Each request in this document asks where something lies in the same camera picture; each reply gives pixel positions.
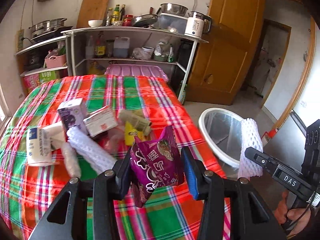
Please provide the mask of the person's right hand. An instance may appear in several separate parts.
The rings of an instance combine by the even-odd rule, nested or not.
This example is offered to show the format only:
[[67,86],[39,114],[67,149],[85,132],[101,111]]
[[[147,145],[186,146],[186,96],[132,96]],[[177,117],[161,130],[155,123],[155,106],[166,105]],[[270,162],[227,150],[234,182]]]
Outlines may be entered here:
[[311,211],[308,209],[291,209],[289,210],[286,204],[287,197],[289,195],[289,191],[285,190],[282,192],[281,195],[281,201],[278,203],[278,206],[276,210],[274,211],[274,216],[279,224],[284,224],[287,219],[295,221],[299,217],[301,217],[291,232],[288,234],[288,239],[292,238],[293,236],[296,236],[299,234],[308,224],[310,217],[311,217]]

